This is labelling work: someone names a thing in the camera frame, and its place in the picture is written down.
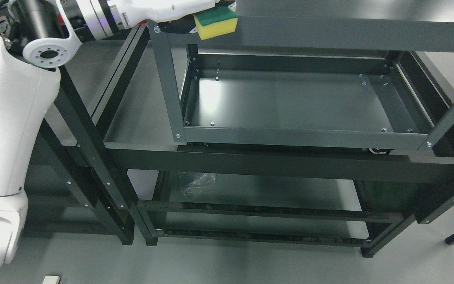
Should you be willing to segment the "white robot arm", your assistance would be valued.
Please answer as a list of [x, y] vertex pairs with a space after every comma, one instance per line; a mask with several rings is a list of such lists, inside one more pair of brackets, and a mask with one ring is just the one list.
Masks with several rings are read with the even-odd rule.
[[23, 28], [23, 59], [0, 35], [0, 268], [13, 260], [28, 212], [24, 183], [39, 128], [59, 92], [58, 67], [81, 41], [59, 0], [0, 0]]

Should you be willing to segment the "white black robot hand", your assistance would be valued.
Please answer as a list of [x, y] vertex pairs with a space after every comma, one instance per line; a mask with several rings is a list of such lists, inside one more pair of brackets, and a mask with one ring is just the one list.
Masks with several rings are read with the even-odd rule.
[[216, 6], [227, 6], [236, 11], [235, 0], [113, 0], [110, 6], [117, 9], [125, 28], [143, 21], [156, 23], [179, 20], [187, 15]]

